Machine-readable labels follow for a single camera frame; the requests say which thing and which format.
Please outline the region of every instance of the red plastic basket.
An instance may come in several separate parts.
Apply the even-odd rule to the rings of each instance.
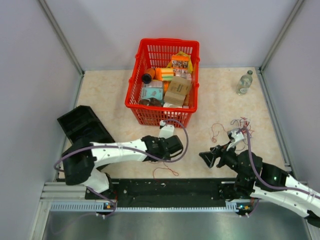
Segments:
[[[172,55],[182,51],[191,55],[193,64],[192,88],[189,92],[189,108],[168,108],[145,106],[139,104],[143,82],[142,75],[148,68],[165,68]],[[191,115],[198,107],[198,71],[199,71],[199,42],[171,38],[141,40],[135,56],[135,65],[129,80],[125,97],[125,106],[130,108],[140,124],[159,126],[161,120],[176,119],[185,127]]]

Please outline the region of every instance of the plastic water bottle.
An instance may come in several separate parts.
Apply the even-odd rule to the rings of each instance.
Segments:
[[[248,89],[250,88],[252,84],[252,71],[249,70],[246,75],[243,75],[239,82],[238,85],[236,86],[236,93],[239,95],[244,95],[248,92]]]

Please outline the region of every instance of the black base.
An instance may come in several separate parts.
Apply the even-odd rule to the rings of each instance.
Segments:
[[[113,191],[101,194],[117,198],[117,206],[124,208],[224,207],[226,199],[241,198],[233,190],[234,181],[234,178],[113,179]],[[85,199],[101,198],[87,191]]]

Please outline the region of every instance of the product box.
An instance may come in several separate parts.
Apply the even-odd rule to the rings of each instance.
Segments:
[[[170,82],[169,88],[164,95],[164,102],[182,106],[186,95],[191,89],[191,81],[179,76],[174,76]]]
[[[143,87],[141,90],[141,99],[155,98],[161,101],[163,99],[163,88],[157,87]]]

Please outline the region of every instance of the beige floor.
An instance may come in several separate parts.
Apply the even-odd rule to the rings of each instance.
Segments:
[[[253,83],[246,95],[239,96],[235,87],[240,77],[248,70],[253,71]],[[117,142],[139,139],[145,135],[157,136],[159,128],[140,125],[124,101],[128,88],[128,79],[132,70],[87,71],[84,76],[78,105],[91,106],[106,129]],[[189,149],[186,156],[169,167],[179,173],[158,169],[156,178],[223,178],[235,177],[236,173],[227,166],[208,168],[199,157],[199,152],[209,151],[210,147],[228,142],[228,136],[220,131],[217,142],[212,142],[211,127],[221,123],[231,130],[230,121],[246,117],[251,119],[252,151],[266,163],[284,168],[284,161],[276,140],[266,103],[259,85],[258,76],[252,68],[201,68],[199,70],[198,110],[191,117],[187,127]],[[186,138],[182,129],[176,134],[183,144]],[[112,178],[152,178],[156,167],[162,163],[121,162],[107,166],[103,171]]]

